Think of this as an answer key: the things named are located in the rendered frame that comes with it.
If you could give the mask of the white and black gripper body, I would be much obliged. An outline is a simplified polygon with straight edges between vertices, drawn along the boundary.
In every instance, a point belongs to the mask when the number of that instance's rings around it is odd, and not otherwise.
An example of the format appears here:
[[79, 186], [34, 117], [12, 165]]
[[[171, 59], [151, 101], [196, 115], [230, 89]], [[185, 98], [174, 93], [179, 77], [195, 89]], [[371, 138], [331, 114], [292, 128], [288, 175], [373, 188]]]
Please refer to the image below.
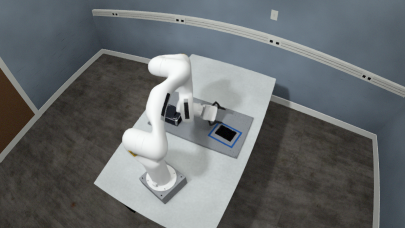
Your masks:
[[210, 106], [207, 120], [214, 122], [215, 119], [216, 119], [218, 108], [214, 107], [214, 106], [211, 106], [211, 105], [207, 105], [207, 104], [202, 105], [202, 107], [205, 107], [205, 106]]

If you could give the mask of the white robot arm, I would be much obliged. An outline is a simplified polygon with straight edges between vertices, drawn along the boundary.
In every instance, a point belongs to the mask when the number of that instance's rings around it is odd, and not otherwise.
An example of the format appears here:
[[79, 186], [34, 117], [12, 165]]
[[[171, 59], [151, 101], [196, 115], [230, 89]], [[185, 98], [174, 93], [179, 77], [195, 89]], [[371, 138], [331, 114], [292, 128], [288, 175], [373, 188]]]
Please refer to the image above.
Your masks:
[[186, 54], [156, 56], [150, 60], [148, 70], [155, 76], [167, 78], [151, 90], [146, 104], [152, 132], [129, 128], [123, 134], [122, 143], [125, 150], [144, 166], [147, 184], [155, 191], [164, 192], [177, 181], [175, 170], [164, 160], [168, 152], [165, 115], [171, 95], [179, 90], [176, 111], [187, 124], [194, 120], [194, 116], [207, 120], [210, 106], [194, 103], [192, 66]]

